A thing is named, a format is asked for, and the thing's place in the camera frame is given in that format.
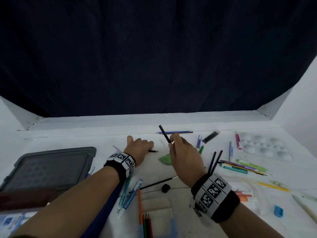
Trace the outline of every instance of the navy curtain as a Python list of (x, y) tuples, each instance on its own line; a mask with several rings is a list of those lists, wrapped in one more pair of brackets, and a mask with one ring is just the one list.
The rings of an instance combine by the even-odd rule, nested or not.
[(257, 109), (317, 53), (317, 0), (0, 2), (0, 95), (45, 117)]

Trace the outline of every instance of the plastic tray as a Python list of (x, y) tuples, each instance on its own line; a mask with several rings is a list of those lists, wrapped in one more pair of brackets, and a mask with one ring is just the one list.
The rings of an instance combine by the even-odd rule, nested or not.
[(54, 187), (72, 188), (86, 178), (95, 147), (68, 148), (22, 155), (3, 180), (0, 191)]

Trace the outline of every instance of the paint palette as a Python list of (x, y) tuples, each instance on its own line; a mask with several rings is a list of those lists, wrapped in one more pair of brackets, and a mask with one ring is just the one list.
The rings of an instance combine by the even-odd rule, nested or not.
[(280, 139), (247, 133), (240, 133), (239, 137), (240, 146), (248, 154), (286, 162), (292, 160), (291, 154)]

